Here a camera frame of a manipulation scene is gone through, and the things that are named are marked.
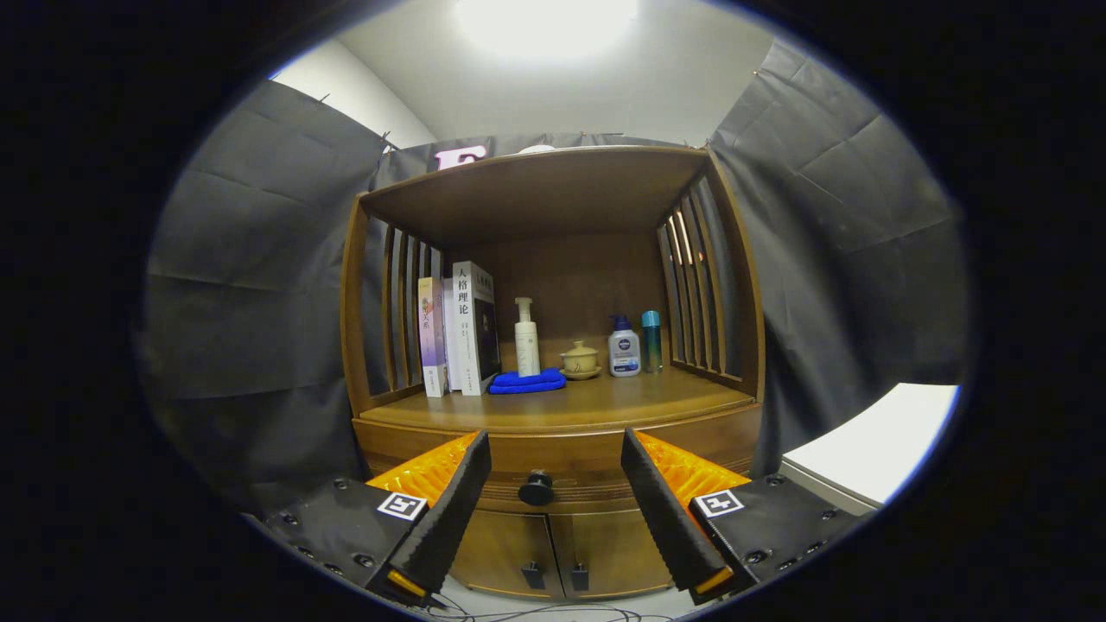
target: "ceiling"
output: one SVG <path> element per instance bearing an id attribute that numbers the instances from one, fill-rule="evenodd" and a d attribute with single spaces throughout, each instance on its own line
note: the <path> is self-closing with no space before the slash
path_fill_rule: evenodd
<path id="1" fill-rule="evenodd" d="M 459 28 L 456 6 L 409 0 L 338 38 L 439 141 L 587 132 L 699 146 L 773 39 L 760 24 L 707 2 L 638 0 L 636 18 L 598 53 L 535 61 L 477 45 Z M 535 41 L 541 25 L 526 27 Z M 586 18 L 580 28 L 611 37 Z M 553 44 L 560 39 L 544 34 Z"/>

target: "white pump bottle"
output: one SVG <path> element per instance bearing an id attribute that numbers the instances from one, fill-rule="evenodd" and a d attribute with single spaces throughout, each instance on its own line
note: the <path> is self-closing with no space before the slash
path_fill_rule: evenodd
<path id="1" fill-rule="evenodd" d="M 541 359 L 538 356 L 538 324 L 530 321 L 529 298 L 515 298 L 519 305 L 519 321 L 514 324 L 514 353 L 519 359 L 519 377 L 535 376 L 542 373 Z"/>

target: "saucer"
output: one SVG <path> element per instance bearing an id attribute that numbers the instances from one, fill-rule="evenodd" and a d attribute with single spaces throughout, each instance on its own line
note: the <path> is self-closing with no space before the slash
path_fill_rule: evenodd
<path id="1" fill-rule="evenodd" d="M 598 375 L 601 370 L 603 370 L 603 367 L 595 367 L 589 372 L 570 372 L 566 370 L 561 370 L 561 373 L 564 374 L 564 377 L 568 380 L 587 380 L 589 377 Z"/>

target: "floor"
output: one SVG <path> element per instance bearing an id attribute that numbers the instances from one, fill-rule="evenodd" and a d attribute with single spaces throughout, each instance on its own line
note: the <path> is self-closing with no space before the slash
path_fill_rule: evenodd
<path id="1" fill-rule="evenodd" d="M 559 622 L 625 622 L 627 620 L 629 622 L 656 622 L 679 618 L 690 611 L 709 607 L 709 604 L 696 607 L 687 592 L 680 592 L 676 588 L 641 597 L 601 602 L 549 603 L 469 590 L 453 578 L 447 577 L 440 593 L 462 608 L 465 613 L 478 616 L 476 622 L 499 622 L 507 619 L 515 622 L 553 622 L 554 620 Z M 465 613 L 451 608 L 434 609 L 431 613 L 436 618 L 449 622 L 462 622 L 466 618 Z"/>

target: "ceiling light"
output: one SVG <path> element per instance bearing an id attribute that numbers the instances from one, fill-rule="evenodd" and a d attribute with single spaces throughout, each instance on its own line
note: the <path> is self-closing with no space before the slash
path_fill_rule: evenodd
<path id="1" fill-rule="evenodd" d="M 497 54 L 580 58 L 614 43 L 637 14 L 637 0 L 459 0 L 461 29 Z"/>

